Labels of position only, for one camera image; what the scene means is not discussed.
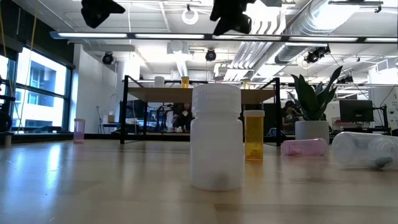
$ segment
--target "computer monitor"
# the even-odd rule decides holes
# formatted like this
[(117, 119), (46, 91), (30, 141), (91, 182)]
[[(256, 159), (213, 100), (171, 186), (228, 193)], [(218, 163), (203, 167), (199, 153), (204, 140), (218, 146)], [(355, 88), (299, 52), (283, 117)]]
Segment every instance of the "computer monitor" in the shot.
[(373, 122), (371, 100), (340, 100), (340, 120), (342, 122)]

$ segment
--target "white pill bottle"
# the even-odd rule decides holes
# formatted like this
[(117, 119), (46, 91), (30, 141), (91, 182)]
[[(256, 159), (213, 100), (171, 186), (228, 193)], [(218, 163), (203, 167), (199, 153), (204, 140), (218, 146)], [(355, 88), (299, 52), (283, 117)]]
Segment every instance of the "white pill bottle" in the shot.
[(241, 90), (228, 84), (206, 84), (193, 89), (190, 178), (203, 190), (240, 188), (244, 149)]

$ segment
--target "table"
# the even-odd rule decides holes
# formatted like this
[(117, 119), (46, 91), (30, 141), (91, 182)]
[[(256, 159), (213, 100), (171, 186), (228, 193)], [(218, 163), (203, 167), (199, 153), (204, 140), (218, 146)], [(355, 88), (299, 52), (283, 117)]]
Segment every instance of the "table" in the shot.
[[(190, 103), (192, 102), (193, 88), (144, 88), (141, 87), (128, 87), (129, 79), (135, 81), (128, 75), (124, 76), (124, 89), (123, 89), (123, 105), (121, 108), (121, 137), (120, 143), (124, 144), (124, 140), (127, 136), (126, 133), (126, 108), (127, 108), (127, 95), (131, 94), (136, 98), (145, 102), (144, 105), (144, 128), (143, 135), (138, 137), (134, 136), (133, 140), (150, 140), (147, 139), (147, 104), (148, 103)], [(260, 89), (260, 90), (241, 90), (241, 101), (242, 105), (253, 105), (259, 104), (274, 97), (276, 106), (276, 128), (277, 136), (276, 143), (278, 146), (281, 144), (280, 130), (282, 129), (282, 117), (280, 114), (280, 82), (279, 78), (274, 78), (263, 86), (266, 87), (271, 83), (275, 82), (274, 89)]]

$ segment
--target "bottle cap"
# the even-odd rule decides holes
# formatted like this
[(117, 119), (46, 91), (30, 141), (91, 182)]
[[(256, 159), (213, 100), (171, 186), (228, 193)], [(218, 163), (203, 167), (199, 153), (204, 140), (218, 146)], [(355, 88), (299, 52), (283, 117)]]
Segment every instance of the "bottle cap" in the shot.
[(209, 83), (193, 89), (193, 113), (240, 113), (241, 89), (229, 84)]

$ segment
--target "black camera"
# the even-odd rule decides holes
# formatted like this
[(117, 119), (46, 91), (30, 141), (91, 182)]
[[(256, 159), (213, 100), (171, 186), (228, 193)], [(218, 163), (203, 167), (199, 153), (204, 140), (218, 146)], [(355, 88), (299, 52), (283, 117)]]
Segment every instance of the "black camera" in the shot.
[(212, 61), (216, 60), (216, 58), (217, 58), (217, 54), (214, 51), (214, 49), (208, 49), (207, 53), (206, 53), (206, 61), (212, 62)]
[(112, 56), (112, 52), (105, 52), (104, 57), (102, 58), (102, 63), (105, 65), (112, 65), (116, 62), (116, 59)]
[(251, 18), (245, 14), (249, 3), (256, 0), (215, 0), (213, 10), (210, 14), (211, 21), (218, 22), (213, 35), (222, 35), (229, 30), (235, 30), (243, 34), (251, 31)]
[(82, 0), (81, 14), (86, 24), (91, 28), (97, 28), (112, 13), (122, 14), (126, 10), (112, 0)]

